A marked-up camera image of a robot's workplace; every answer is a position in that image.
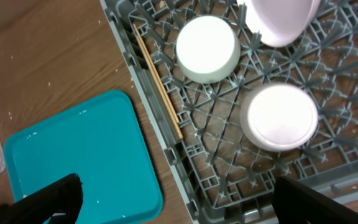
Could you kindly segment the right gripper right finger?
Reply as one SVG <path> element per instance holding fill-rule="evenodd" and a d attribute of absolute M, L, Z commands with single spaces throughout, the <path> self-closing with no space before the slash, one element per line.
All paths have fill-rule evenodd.
<path fill-rule="evenodd" d="M 358 213 L 288 177 L 275 182 L 273 209 L 279 223 L 358 224 Z"/>

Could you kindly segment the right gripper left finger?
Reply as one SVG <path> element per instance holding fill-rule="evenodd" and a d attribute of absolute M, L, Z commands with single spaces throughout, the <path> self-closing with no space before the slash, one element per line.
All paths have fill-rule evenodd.
<path fill-rule="evenodd" d="M 79 175 L 60 180 L 0 209 L 0 224 L 76 223 L 83 204 Z"/>

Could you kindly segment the small white plate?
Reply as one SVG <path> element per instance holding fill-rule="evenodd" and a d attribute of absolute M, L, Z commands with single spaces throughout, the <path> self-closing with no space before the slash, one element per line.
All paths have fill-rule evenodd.
<path fill-rule="evenodd" d="M 239 112 L 241 128 L 255 146 L 270 152 L 296 149 L 318 126 L 313 99 L 294 85 L 270 83 L 249 92 Z"/>

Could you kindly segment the wooden chopstick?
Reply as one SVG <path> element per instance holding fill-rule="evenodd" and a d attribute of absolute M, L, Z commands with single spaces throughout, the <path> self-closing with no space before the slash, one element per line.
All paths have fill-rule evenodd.
<path fill-rule="evenodd" d="M 149 54 L 149 51 L 147 50 L 147 47 L 142 39 L 142 36 L 140 35 L 139 31 L 138 31 L 138 28 L 137 26 L 133 23 L 132 24 L 133 27 L 134 27 L 134 30 L 135 30 L 135 33 L 136 33 L 136 37 L 137 37 L 137 40 L 139 42 L 139 45 L 141 47 L 141 51 L 146 59 L 146 62 L 147 62 L 147 65 L 148 67 L 150 68 L 150 72 L 152 74 L 152 77 L 154 79 L 154 82 L 156 83 L 156 86 L 158 88 L 158 91 L 160 92 L 161 96 L 162 96 L 162 99 L 167 107 L 167 110 L 168 110 L 168 113 L 169 115 L 171 116 L 174 124 L 178 124 L 179 123 L 179 119 L 177 118 L 176 114 L 175 114 L 175 110 L 173 109 L 173 105 L 172 103 L 170 102 L 170 100 L 168 99 L 168 95 L 167 95 L 167 92 L 165 90 L 163 90 L 163 84 L 159 78 L 159 75 L 158 75 L 158 72 L 157 72 L 157 69 L 155 68 L 155 65 L 152 61 L 152 58 Z"/>
<path fill-rule="evenodd" d="M 147 65 L 149 66 L 150 68 L 150 72 L 153 76 L 153 79 L 154 79 L 154 82 L 156 83 L 156 86 L 158 88 L 158 91 L 160 92 L 160 95 L 162 97 L 162 100 L 165 104 L 165 107 L 167 108 L 167 111 L 169 113 L 169 116 L 173 122 L 173 126 L 174 126 L 174 129 L 175 129 L 175 132 L 177 133 L 179 139 L 183 139 L 183 134 L 179 128 L 179 125 L 178 125 L 178 118 L 175 114 L 175 110 L 173 109 L 173 105 L 171 103 L 171 101 L 168 99 L 168 95 L 167 95 L 167 92 L 163 89 L 163 84 L 159 78 L 159 75 L 158 75 L 158 72 L 157 72 L 157 69 L 155 68 L 155 65 L 151 59 L 151 56 L 149 54 L 149 51 L 147 50 L 147 47 L 145 46 L 145 43 L 144 41 L 142 40 L 142 37 L 141 35 L 138 33 L 137 30 L 136 31 L 136 36 L 137 36 L 137 40 L 138 40 L 138 43 L 140 45 L 140 48 L 141 48 L 141 51 L 146 59 L 146 62 L 147 62 Z"/>

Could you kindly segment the pale green bowl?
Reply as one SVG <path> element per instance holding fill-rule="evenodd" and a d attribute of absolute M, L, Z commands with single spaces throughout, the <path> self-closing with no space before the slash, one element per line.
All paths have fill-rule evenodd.
<path fill-rule="evenodd" d="M 186 23 L 177 37 L 175 50 L 184 76 L 203 84 L 228 77 L 241 54 L 233 29 L 216 16 L 200 16 Z"/>

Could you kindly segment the large pink plate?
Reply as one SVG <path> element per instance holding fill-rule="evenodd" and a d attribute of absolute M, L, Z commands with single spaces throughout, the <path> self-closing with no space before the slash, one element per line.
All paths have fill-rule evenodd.
<path fill-rule="evenodd" d="M 246 7 L 245 23 L 271 47 L 292 43 L 315 17 L 320 0 L 237 0 Z"/>

